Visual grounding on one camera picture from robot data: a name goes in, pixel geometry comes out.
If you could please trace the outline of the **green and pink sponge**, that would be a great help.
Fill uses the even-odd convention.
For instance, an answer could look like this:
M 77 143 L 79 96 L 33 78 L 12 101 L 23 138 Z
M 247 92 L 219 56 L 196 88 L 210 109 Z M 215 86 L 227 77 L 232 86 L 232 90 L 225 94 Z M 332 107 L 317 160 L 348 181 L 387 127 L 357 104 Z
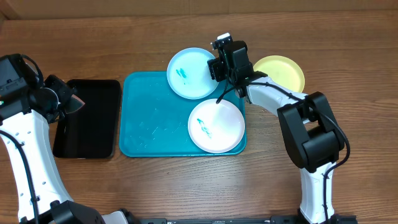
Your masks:
M 66 114 L 77 112 L 85 105 L 85 102 L 76 95 L 72 95 L 69 101 L 65 104 L 64 110 Z

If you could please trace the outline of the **yellow plate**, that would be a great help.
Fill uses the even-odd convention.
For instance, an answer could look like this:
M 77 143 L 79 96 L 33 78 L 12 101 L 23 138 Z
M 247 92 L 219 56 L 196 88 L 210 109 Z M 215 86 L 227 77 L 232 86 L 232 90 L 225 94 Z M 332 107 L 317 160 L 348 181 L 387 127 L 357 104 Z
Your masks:
M 305 77 L 302 69 L 293 60 L 270 55 L 254 64 L 254 70 L 267 74 L 274 82 L 295 92 L 303 92 Z

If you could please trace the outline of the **white plate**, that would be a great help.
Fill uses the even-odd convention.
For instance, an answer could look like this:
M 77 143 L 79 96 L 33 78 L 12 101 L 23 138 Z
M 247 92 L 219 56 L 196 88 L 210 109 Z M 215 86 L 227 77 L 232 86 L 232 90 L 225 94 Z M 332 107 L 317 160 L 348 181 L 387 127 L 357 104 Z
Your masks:
M 242 112 L 229 101 L 209 99 L 199 103 L 188 118 L 188 133 L 201 150 L 220 154 L 234 149 L 243 139 L 246 125 Z

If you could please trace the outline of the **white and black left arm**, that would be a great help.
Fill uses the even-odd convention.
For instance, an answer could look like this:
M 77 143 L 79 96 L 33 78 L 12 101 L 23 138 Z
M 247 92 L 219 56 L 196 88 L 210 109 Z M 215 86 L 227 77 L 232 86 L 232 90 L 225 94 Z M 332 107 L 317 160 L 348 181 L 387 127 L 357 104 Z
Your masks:
M 73 201 L 57 170 L 49 125 L 84 103 L 55 75 L 45 78 L 23 54 L 1 57 L 1 139 L 11 161 L 20 223 L 136 223 L 121 208 L 102 215 Z

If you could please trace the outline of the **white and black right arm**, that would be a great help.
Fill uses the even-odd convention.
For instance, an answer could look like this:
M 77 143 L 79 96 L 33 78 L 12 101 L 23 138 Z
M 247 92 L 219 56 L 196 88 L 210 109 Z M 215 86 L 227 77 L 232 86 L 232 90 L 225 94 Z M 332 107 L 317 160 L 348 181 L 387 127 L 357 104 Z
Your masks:
M 300 169 L 302 189 L 298 215 L 288 217 L 287 223 L 356 223 L 355 216 L 338 215 L 332 206 L 333 171 L 349 158 L 338 159 L 341 150 L 350 150 L 350 144 L 326 96 L 294 92 L 255 71 L 242 40 L 219 37 L 212 47 L 218 57 L 208 61 L 210 75 L 217 82 L 226 81 L 224 92 L 235 91 L 279 119 L 287 154 Z

